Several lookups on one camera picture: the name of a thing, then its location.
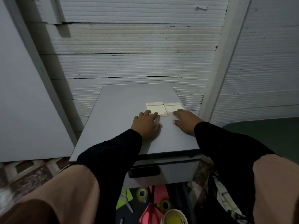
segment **person's right hand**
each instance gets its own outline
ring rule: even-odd
[[[200,117],[184,109],[178,109],[177,111],[174,111],[173,114],[179,119],[174,120],[173,124],[177,125],[183,132],[187,134],[194,134],[194,128],[196,124],[203,122]]]

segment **wall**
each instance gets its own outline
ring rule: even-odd
[[[211,122],[299,116],[299,0],[252,0]]]
[[[59,26],[17,2],[75,132],[104,85],[170,83],[199,112],[229,0],[56,0]]]
[[[0,162],[70,156],[74,144],[0,0]]]
[[[239,122],[223,128],[249,135],[278,155],[299,164],[299,117]]]

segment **finger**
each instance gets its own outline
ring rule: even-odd
[[[146,110],[146,111],[144,112],[144,115],[145,115],[145,116],[149,116],[149,114],[150,114],[151,112],[152,112],[151,110]]]
[[[173,120],[172,123],[175,124],[176,126],[178,126],[180,129],[182,129],[181,128],[181,124],[182,124],[181,121],[179,121],[179,120]]]
[[[161,128],[162,124],[157,124],[154,126],[154,131],[157,133],[159,131],[159,129]]]
[[[181,119],[181,114],[182,112],[181,111],[174,111],[173,114],[178,117],[178,119]]]
[[[155,112],[154,114],[152,114],[150,117],[153,119],[153,120],[155,120],[156,119],[156,117],[157,117],[157,115],[158,115],[158,112]]]

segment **pink paper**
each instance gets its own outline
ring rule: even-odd
[[[169,199],[166,185],[164,185],[164,184],[155,185],[154,204],[160,203],[161,200],[163,200],[163,199]]]
[[[155,213],[151,214],[151,209],[149,208],[151,206],[154,207],[152,204],[149,204],[147,208],[145,209],[144,213],[141,215],[139,222],[141,224],[160,224],[160,219],[163,218],[163,214],[161,211],[159,211],[156,207],[154,207]],[[149,223],[149,215],[152,215],[151,223]]]

